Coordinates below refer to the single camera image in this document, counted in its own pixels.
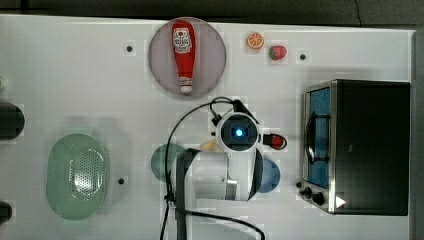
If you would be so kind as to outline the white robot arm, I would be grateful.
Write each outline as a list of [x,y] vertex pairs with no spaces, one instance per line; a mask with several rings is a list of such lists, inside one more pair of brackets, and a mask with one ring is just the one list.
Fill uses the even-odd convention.
[[246,113],[230,113],[218,122],[215,139],[217,152],[188,148],[172,167],[177,240],[191,240],[186,216],[194,213],[196,200],[248,201],[261,186],[257,122]]

